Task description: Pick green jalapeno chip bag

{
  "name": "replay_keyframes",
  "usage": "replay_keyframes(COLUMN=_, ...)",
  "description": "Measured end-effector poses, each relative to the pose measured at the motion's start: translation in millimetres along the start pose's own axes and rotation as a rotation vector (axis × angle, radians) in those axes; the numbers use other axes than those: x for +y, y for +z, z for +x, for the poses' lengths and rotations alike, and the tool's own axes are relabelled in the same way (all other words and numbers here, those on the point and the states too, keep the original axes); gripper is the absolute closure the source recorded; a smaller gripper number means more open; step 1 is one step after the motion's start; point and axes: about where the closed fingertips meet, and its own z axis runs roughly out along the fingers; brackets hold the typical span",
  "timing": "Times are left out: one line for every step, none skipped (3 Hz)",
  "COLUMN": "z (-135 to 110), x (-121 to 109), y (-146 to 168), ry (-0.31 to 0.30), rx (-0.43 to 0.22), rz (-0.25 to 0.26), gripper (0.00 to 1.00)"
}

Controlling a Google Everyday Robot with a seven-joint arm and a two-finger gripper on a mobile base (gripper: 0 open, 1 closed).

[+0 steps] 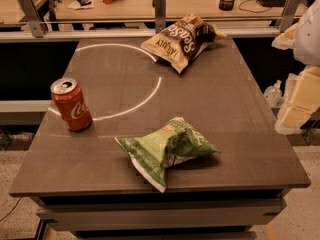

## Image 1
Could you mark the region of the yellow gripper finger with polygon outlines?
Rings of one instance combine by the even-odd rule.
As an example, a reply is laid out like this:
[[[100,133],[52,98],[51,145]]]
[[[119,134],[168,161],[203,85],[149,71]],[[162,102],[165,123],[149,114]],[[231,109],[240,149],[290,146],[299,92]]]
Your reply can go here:
[[[320,108],[320,67],[306,66],[298,75],[290,73],[286,83],[283,103],[277,114],[275,130],[291,135],[299,132]]]
[[[280,50],[293,49],[294,37],[295,37],[297,26],[298,24],[295,23],[292,26],[290,26],[287,30],[285,30],[283,33],[281,33],[279,36],[277,36],[273,40],[272,46]]]

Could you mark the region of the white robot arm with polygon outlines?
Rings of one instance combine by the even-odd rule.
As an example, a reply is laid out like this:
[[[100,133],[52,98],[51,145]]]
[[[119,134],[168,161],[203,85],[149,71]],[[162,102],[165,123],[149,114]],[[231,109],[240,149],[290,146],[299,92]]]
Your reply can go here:
[[[294,59],[305,65],[297,76],[288,76],[275,123],[278,133],[291,135],[320,108],[320,0],[315,0],[296,24],[276,37],[272,46],[292,49]]]

